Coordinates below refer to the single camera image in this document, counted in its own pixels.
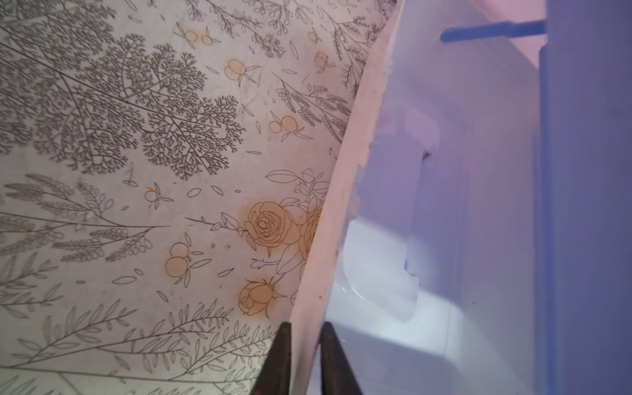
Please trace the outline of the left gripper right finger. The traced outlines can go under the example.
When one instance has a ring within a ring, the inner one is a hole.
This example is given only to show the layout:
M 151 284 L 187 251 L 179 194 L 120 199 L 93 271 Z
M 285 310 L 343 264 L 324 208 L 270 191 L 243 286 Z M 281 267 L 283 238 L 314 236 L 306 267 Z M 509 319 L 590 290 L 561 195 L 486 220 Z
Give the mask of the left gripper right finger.
M 334 326 L 325 322 L 320 334 L 322 395 L 362 395 Z

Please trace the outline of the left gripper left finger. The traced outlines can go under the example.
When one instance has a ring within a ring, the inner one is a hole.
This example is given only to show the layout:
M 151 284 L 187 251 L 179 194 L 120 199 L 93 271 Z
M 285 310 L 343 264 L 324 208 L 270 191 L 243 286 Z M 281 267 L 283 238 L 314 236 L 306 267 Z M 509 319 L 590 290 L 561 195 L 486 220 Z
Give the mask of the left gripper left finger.
M 291 384 L 291 323 L 280 325 L 251 395 L 289 395 Z

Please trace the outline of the white pink blue tool box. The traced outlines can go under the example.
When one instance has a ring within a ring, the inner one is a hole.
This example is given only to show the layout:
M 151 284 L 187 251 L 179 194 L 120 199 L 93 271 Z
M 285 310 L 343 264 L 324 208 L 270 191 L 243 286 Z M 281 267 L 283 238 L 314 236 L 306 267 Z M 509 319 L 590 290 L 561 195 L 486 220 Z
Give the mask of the white pink blue tool box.
M 291 314 L 365 394 L 631 391 L 631 4 L 400 1 Z

